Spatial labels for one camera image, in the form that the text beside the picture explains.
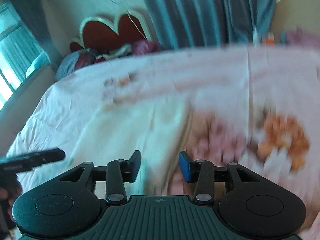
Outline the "person's left hand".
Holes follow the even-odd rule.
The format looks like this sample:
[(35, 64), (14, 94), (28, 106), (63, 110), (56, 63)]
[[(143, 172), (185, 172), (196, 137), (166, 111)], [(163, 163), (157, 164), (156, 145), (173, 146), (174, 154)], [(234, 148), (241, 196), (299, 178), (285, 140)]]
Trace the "person's left hand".
[(15, 227), (12, 207), (22, 194), (22, 186), (15, 173), (1, 174), (1, 232), (9, 232)]

